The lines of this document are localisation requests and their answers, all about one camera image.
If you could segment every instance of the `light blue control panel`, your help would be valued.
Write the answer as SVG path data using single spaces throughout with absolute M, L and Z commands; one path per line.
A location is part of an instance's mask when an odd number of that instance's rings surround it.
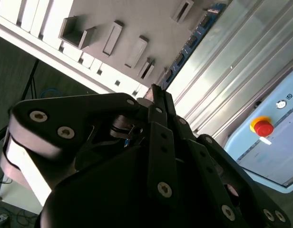
M 250 130 L 260 116 L 274 126 L 267 143 Z M 231 135 L 225 150 L 255 181 L 283 193 L 293 191 L 293 71 Z

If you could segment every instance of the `floor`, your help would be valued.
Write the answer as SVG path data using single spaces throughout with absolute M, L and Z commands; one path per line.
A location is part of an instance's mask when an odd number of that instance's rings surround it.
M 8 110 L 20 100 L 25 88 L 29 74 L 35 63 L 35 58 L 0 38 L 0 129 L 8 123 Z M 35 83 L 37 97 L 53 97 L 67 95 L 92 94 L 93 91 L 73 81 L 52 67 L 40 62 L 36 73 Z M 265 192 L 282 207 L 288 214 L 293 224 L 293 192 L 281 194 L 272 189 L 262 186 Z M 10 205 L 0 204 L 0 214 L 10 213 L 12 216 L 12 228 L 27 227 L 27 220 L 22 216 L 18 217 L 23 225 L 17 222 L 17 213 L 20 211 Z

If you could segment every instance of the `blue cable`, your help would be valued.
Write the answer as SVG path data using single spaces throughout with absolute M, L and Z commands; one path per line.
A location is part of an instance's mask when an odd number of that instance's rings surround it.
M 44 91 L 41 93 L 40 98 L 41 98 L 41 99 L 44 98 L 44 97 L 45 97 L 45 94 L 48 93 L 48 92 L 55 92 L 55 93 L 57 93 L 57 96 L 56 96 L 56 97 L 61 97 L 61 96 L 62 96 L 62 93 L 61 93 L 59 90 L 57 90 L 57 89 L 55 89 L 55 88 L 49 88 L 49 89 L 47 89 L 47 90 L 44 90 Z

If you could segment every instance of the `red button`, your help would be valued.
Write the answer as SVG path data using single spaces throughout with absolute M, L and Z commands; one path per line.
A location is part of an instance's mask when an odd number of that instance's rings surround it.
M 273 126 L 266 120 L 257 122 L 254 125 L 254 130 L 258 136 L 266 137 L 269 136 L 273 132 Z

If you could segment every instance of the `emergency stop button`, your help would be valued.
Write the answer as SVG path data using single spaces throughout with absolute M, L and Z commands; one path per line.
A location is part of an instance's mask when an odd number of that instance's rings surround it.
M 254 125 L 254 130 L 258 136 L 267 137 L 273 132 L 273 126 L 268 121 L 263 120 Z
M 250 129 L 260 137 L 267 137 L 271 135 L 274 127 L 271 124 L 270 118 L 267 116 L 261 116 L 251 122 Z

